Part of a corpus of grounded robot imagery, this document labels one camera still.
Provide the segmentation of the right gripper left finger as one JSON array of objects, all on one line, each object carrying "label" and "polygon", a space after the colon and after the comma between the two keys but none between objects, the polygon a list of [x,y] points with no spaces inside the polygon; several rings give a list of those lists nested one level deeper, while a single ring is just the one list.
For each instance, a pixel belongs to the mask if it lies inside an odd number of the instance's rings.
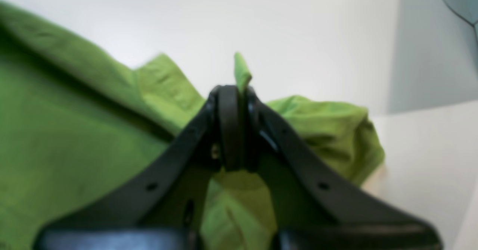
[{"label": "right gripper left finger", "polygon": [[236,86],[217,86],[169,148],[133,179],[46,225],[35,250],[202,250],[205,194],[221,168],[241,168]]}]

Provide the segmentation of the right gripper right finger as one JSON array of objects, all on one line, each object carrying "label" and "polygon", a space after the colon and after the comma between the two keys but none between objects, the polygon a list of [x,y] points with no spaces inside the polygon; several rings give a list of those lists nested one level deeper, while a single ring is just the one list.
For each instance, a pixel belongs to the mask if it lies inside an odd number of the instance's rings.
[{"label": "right gripper right finger", "polygon": [[328,167],[277,112],[245,91],[245,167],[270,188],[274,250],[441,250],[435,227]]}]

